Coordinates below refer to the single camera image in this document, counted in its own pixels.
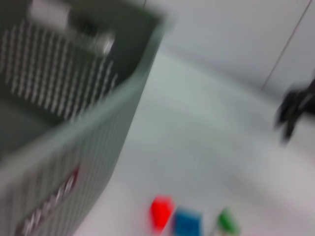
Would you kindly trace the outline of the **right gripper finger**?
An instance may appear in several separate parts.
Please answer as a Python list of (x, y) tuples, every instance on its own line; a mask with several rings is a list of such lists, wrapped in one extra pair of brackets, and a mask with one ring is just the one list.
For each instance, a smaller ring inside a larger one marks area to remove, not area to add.
[(281, 138), (283, 144), (287, 144), (290, 141), (298, 120), (299, 117), (281, 118), (281, 122), (284, 126)]
[(280, 128), (286, 122), (286, 111), (287, 108), (284, 104), (281, 104), (276, 113), (275, 113), (275, 120), (274, 120), (274, 128)]

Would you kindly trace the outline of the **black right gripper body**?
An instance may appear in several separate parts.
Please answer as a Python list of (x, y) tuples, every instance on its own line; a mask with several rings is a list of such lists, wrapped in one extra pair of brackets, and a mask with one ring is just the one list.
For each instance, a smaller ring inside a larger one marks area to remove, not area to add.
[(283, 100), (283, 116), (289, 118), (293, 115), (315, 115), (315, 80), (303, 89), (290, 90)]

